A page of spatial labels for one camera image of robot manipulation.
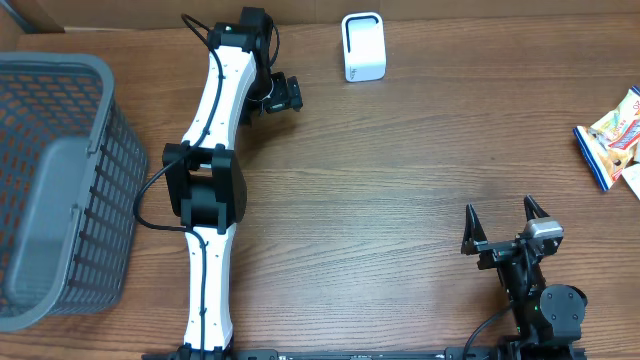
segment chip bag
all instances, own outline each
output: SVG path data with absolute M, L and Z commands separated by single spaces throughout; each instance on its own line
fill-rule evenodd
M 640 89 L 632 87 L 615 110 L 589 128 L 576 127 L 573 133 L 598 185 L 603 191 L 609 190 L 636 155 L 640 140 Z

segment mesh basket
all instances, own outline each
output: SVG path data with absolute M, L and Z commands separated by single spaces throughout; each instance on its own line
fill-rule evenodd
M 0 53 L 0 331 L 119 301 L 146 171 L 102 60 Z

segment wooden table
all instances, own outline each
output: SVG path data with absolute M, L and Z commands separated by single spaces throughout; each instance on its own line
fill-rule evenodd
M 640 15 L 388 22 L 382 81 L 344 81 L 337 25 L 283 26 L 276 64 L 304 108 L 238 134 L 249 203 L 233 250 L 237 348 L 427 350 L 461 346 L 506 303 L 495 271 L 459 253 L 472 202 L 512 239 L 531 193 L 566 229 L 549 284 L 589 296 L 591 359 L 640 357 L 638 200 L 602 194 L 571 134 L 640 82 Z M 206 50 L 188 30 L 29 35 L 21 50 L 103 58 L 149 149 L 195 114 Z M 144 216 L 176 223 L 164 181 Z M 180 345 L 189 260 L 182 235 L 139 227 L 122 302 L 0 336 L 7 359 L 137 359 Z M 514 333 L 507 317 L 478 338 Z

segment cardboard box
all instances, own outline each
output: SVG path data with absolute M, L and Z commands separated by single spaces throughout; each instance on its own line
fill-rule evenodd
M 375 11 L 385 20 L 640 12 L 637 0 L 14 0 L 45 31 L 60 28 L 183 27 L 186 12 L 207 24 L 235 22 L 243 6 L 264 7 L 278 24 L 339 23 Z
M 0 6 L 0 51 L 16 49 L 18 37 L 24 34 L 7 11 Z

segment black cable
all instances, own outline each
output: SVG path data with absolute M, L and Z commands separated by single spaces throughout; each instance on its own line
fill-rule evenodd
M 271 61 L 269 61 L 269 69 L 271 69 L 273 64 L 276 63 L 276 59 L 278 58 L 278 51 L 280 50 L 280 32 L 278 31 L 278 27 L 276 26 L 276 24 L 273 22 L 273 19 L 269 17 L 269 20 L 271 20 L 271 26 L 273 27 L 273 30 L 276 31 L 276 50 L 273 52 Z
M 527 273 L 525 275 L 525 293 L 524 293 L 524 299 L 522 299 L 522 301 L 525 301 L 526 298 L 529 296 L 529 292 L 531 291 L 531 286 L 533 285 L 533 281 L 531 279 L 531 262 L 529 262 L 529 244 L 527 242 L 525 242 L 522 246 L 523 249 L 523 253 L 525 256 L 525 262 L 527 264 Z M 482 332 L 482 330 L 484 330 L 487 326 L 491 325 L 491 323 L 493 323 L 494 321 L 498 320 L 499 318 L 501 318 L 502 316 L 504 316 L 504 314 L 506 314 L 508 311 L 511 310 L 511 308 L 513 308 L 513 302 L 509 303 L 509 306 L 507 306 L 506 308 L 500 310 L 499 312 L 497 312 L 496 314 L 494 314 L 492 317 L 490 317 L 489 319 L 487 319 L 487 321 L 483 322 L 480 326 L 478 326 L 478 328 L 471 334 L 471 336 L 469 336 L 469 339 L 467 340 L 467 343 L 464 345 L 464 350 L 462 351 L 462 360 L 466 360 L 467 358 L 467 354 L 469 352 L 469 350 L 471 349 L 471 344 L 473 344 L 473 341 L 476 339 L 476 337 L 478 336 L 478 334 L 480 334 L 480 332 Z
M 191 25 L 191 22 L 197 24 L 198 26 L 200 26 L 201 28 L 207 31 L 210 31 L 210 29 L 200 21 L 194 19 L 193 17 L 187 14 L 182 14 L 181 17 L 182 17 L 182 21 L 184 21 L 187 27 L 189 27 L 189 29 L 191 29 L 191 31 L 193 31 L 194 34 L 196 34 L 198 38 L 202 40 L 202 42 L 207 46 L 207 49 L 209 50 L 209 52 L 213 55 L 213 58 L 216 61 L 216 65 L 218 66 L 218 90 L 216 92 L 215 100 L 213 101 L 213 106 L 211 107 L 211 113 L 209 114 L 209 118 L 207 119 L 204 129 L 202 130 L 202 134 L 200 134 L 200 137 L 198 138 L 198 140 L 192 146 L 190 146 L 189 149 L 185 151 L 180 158 L 174 160 L 173 162 L 169 163 L 167 166 L 160 169 L 160 171 L 155 173 L 155 175 L 153 175 L 151 179 L 149 179 L 149 181 L 147 181 L 142 186 L 142 188 L 140 188 L 140 190 L 136 194 L 136 197 L 133 201 L 133 216 L 136 218 L 136 220 L 140 224 L 142 224 L 143 226 L 149 229 L 176 231 L 176 232 L 191 234 L 195 236 L 198 239 L 198 242 L 200 243 L 200 248 L 202 249 L 202 282 L 200 284 L 200 314 L 199 314 L 200 315 L 200 360 L 204 360 L 204 335 L 205 335 L 204 334 L 204 330 L 205 330 L 204 315 L 205 315 L 205 312 L 207 311 L 207 309 L 205 308 L 205 301 L 204 301 L 205 300 L 204 293 L 205 293 L 205 286 L 206 286 L 206 280 L 207 280 L 207 275 L 206 275 L 207 274 L 207 250 L 206 250 L 207 243 L 204 242 L 204 239 L 202 238 L 202 236 L 200 236 L 200 234 L 195 232 L 192 227 L 152 224 L 146 221 L 145 219 L 143 219 L 142 216 L 140 216 L 140 204 L 142 202 L 142 198 L 144 197 L 144 194 L 147 192 L 147 190 L 149 190 L 151 185 L 153 185 L 169 169 L 171 169 L 177 163 L 179 163 L 184 158 L 186 158 L 189 154 L 191 154 L 194 150 L 196 150 L 202 144 L 202 142 L 204 141 L 204 139 L 209 133 L 209 128 L 211 127 L 211 123 L 213 122 L 213 116 L 216 112 L 216 109 L 218 108 L 218 102 L 220 101 L 220 93 L 222 91 L 222 79 L 224 79 L 224 75 L 222 74 L 222 63 L 220 62 L 220 58 L 218 57 L 218 54 L 216 54 L 216 52 L 209 47 L 209 43 L 207 42 L 207 39 L 205 39 L 205 37 L 202 36 L 202 34 L 193 25 Z
M 469 339 L 467 340 L 467 343 L 464 344 L 464 350 L 462 350 L 462 360 L 466 360 L 467 354 L 469 353 L 469 350 L 471 349 L 471 344 L 473 344 L 473 341 L 476 339 L 478 334 L 480 334 L 482 332 L 482 330 L 484 330 L 487 326 L 491 325 L 494 321 L 496 321 L 496 320 L 500 319 L 502 316 L 504 316 L 504 314 L 509 312 L 512 307 L 513 307 L 513 303 L 511 302 L 511 303 L 509 303 L 509 306 L 507 306 L 504 309 L 502 309 L 502 310 L 498 311 L 497 313 L 495 313 L 493 316 L 488 318 L 485 322 L 480 324 L 480 326 L 478 326 L 477 329 L 475 329 L 475 331 L 471 334 L 471 336 L 469 336 Z
M 526 289 L 525 293 L 524 293 L 524 300 L 527 299 L 527 297 L 529 296 L 529 292 L 531 291 L 531 287 L 533 286 L 533 280 L 531 279 L 531 262 L 529 261 L 529 243 L 527 243 L 526 241 L 524 242 L 523 245 L 523 249 L 524 249 L 524 261 L 527 263 L 527 275 L 525 277 L 526 279 L 526 286 L 524 287 Z

